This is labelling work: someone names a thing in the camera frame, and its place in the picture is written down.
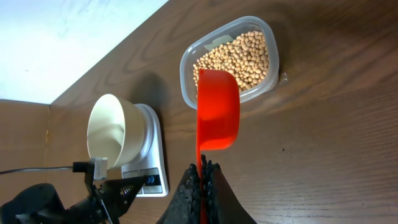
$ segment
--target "orange scoop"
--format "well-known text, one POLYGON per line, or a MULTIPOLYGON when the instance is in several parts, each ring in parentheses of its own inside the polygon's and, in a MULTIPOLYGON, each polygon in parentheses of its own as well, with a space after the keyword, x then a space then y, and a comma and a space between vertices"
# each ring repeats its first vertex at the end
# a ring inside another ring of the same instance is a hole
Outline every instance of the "orange scoop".
MULTIPOLYGON (((234 143, 239 129, 239 106, 239 88, 235 77, 225 71, 199 71, 197 167, 201 180, 200 151, 226 149, 234 143)), ((201 223, 206 223, 203 202, 201 206, 201 223)))

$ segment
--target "brown tabletop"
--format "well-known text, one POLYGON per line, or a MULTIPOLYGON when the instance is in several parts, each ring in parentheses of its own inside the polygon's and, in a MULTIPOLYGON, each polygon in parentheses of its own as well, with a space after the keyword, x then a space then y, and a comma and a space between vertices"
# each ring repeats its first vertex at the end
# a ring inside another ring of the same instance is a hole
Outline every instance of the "brown tabletop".
MULTIPOLYGON (((50 106, 47 165, 88 158, 101 95, 148 104, 163 127, 170 193, 137 198, 121 220, 155 223, 195 162, 181 57, 248 15, 274 31, 287 81, 241 104, 236 143, 208 159, 258 223, 398 223, 398 1, 170 1, 50 106)), ((80 174, 46 178, 65 206, 87 196, 80 174)))

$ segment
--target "clear plastic container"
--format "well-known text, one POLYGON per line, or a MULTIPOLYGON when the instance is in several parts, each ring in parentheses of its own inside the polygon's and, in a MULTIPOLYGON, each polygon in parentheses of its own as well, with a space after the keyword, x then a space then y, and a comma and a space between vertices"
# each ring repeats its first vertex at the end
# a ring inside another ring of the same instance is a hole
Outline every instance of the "clear plastic container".
POLYGON ((241 103, 251 100, 276 86, 279 79, 279 56, 274 33, 269 25, 260 18, 254 16, 245 16, 207 34, 189 46, 189 48, 185 51, 180 64, 180 81, 182 96, 188 106, 194 109, 197 108, 197 89, 193 80, 193 64, 197 62, 198 58, 209 52, 205 46, 213 43, 213 41, 219 37, 229 35, 235 39, 242 33, 249 31, 259 31, 264 34, 266 38, 266 45, 268 47, 269 65, 268 73, 262 82, 255 87, 240 93, 241 103))

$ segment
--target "cup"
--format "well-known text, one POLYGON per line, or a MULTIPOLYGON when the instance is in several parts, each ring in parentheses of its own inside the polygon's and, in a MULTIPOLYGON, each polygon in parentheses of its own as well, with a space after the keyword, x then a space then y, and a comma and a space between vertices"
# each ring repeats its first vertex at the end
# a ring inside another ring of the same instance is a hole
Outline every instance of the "cup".
POLYGON ((145 117, 134 104, 112 94, 95 103, 87 127, 90 158, 108 158, 107 169, 132 161, 144 144, 145 117))

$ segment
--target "white digital scale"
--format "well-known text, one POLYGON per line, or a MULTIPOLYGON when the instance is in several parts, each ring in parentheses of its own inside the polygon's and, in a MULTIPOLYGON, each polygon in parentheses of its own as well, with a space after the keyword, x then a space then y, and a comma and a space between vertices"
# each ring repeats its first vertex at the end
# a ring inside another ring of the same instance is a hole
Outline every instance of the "white digital scale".
POLYGON ((136 104, 145 116, 145 141, 140 153, 121 167, 122 177, 146 176, 146 184, 136 197, 164 197, 169 193, 164 167, 162 135, 155 111, 148 105, 136 104))

